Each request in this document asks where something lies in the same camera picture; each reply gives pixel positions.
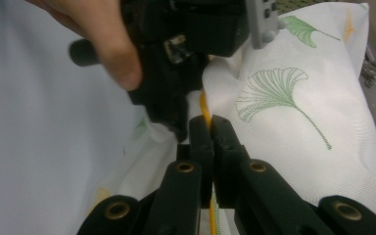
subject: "white fabric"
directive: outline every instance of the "white fabric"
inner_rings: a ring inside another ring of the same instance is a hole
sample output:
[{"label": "white fabric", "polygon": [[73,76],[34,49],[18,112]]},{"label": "white fabric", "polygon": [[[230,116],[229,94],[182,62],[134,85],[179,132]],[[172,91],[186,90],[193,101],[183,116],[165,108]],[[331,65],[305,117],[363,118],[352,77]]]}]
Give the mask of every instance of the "white fabric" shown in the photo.
[{"label": "white fabric", "polygon": [[143,112],[101,66],[71,62],[78,38],[0,0],[0,234],[76,234],[97,183],[134,161],[122,149]]},{"label": "white fabric", "polygon": [[246,43],[214,59],[204,74],[209,108],[308,202],[338,194],[376,212],[376,130],[358,84],[368,8],[318,4],[281,16],[289,27],[290,16],[317,30],[300,40],[285,28],[262,50]]}]

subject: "green leaf pattern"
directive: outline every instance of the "green leaf pattern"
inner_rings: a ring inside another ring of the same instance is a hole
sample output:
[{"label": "green leaf pattern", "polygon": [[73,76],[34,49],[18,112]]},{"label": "green leaf pattern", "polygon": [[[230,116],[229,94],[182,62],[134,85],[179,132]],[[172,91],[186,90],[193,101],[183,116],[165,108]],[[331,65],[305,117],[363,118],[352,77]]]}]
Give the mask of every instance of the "green leaf pattern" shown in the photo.
[{"label": "green leaf pattern", "polygon": [[285,23],[286,28],[295,36],[298,37],[300,41],[302,41],[304,44],[306,44],[309,47],[316,48],[316,44],[313,42],[311,35],[314,31],[318,31],[320,33],[323,33],[327,36],[330,36],[336,40],[341,41],[341,39],[334,37],[328,33],[325,33],[323,31],[320,31],[310,25],[309,23],[306,23],[302,21],[301,19],[295,17],[295,16],[289,16],[281,19],[283,23]]},{"label": "green leaf pattern", "polygon": [[245,88],[236,100],[236,109],[241,120],[250,122],[253,116],[265,109],[283,106],[300,112],[316,129],[328,150],[332,145],[313,120],[301,110],[293,99],[296,83],[308,79],[307,74],[296,68],[260,70],[249,77]]},{"label": "green leaf pattern", "polygon": [[359,3],[358,4],[362,9],[364,9],[365,11],[368,11],[368,8],[367,8],[367,4],[366,3]]},{"label": "green leaf pattern", "polygon": [[130,136],[132,141],[139,139],[143,133],[148,129],[146,125],[146,120],[142,117],[136,127],[133,129],[133,133]]}]

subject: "black clamp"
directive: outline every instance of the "black clamp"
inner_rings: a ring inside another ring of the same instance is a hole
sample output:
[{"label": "black clamp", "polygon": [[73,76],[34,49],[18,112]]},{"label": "black clamp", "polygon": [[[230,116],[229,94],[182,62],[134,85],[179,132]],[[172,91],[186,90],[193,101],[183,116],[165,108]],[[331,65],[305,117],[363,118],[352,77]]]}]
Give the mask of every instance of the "black clamp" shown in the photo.
[{"label": "black clamp", "polygon": [[177,160],[161,187],[140,202],[113,196],[100,203],[79,235],[198,234],[201,209],[208,209],[212,182],[219,207],[235,210],[240,234],[376,234],[376,214],[341,196],[318,207],[302,200],[264,161],[251,159],[228,119],[190,121],[190,145],[179,145]]},{"label": "black clamp", "polygon": [[[143,70],[139,88],[129,92],[151,122],[187,137],[186,95],[201,90],[209,55],[230,57],[251,35],[255,49],[278,32],[275,0],[121,0],[127,33]],[[79,66],[98,64],[91,42],[70,47]]]}]

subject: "metal screw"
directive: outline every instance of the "metal screw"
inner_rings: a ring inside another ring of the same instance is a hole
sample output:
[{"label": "metal screw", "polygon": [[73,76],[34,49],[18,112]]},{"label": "metal screw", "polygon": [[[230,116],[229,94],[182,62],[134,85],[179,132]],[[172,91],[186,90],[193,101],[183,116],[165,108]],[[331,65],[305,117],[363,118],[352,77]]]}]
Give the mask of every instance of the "metal screw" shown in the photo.
[{"label": "metal screw", "polygon": [[250,168],[255,172],[264,172],[267,169],[265,164],[257,163],[257,162],[250,162]]},{"label": "metal screw", "polygon": [[361,212],[357,208],[349,204],[342,203],[342,202],[334,202],[333,207],[337,214],[339,214],[340,216],[346,219],[354,220],[354,221],[362,219]]},{"label": "metal screw", "polygon": [[126,202],[111,203],[105,211],[105,217],[108,219],[121,219],[130,212],[130,206]]},{"label": "metal screw", "polygon": [[188,173],[188,172],[191,172],[194,169],[194,166],[191,165],[191,164],[184,163],[184,164],[179,164],[176,168],[180,172]]}]

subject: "yellow cord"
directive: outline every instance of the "yellow cord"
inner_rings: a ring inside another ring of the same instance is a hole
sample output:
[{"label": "yellow cord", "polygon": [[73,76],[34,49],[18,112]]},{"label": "yellow cord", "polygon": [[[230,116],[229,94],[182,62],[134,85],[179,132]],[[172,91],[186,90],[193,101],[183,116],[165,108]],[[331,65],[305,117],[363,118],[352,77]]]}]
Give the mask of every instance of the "yellow cord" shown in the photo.
[{"label": "yellow cord", "polygon": [[[206,92],[203,90],[200,96],[200,108],[203,113],[204,118],[206,119],[207,128],[210,130],[212,126],[212,115],[207,107]],[[211,235],[216,235],[216,209],[214,203],[214,197],[210,201],[210,230]]]}]

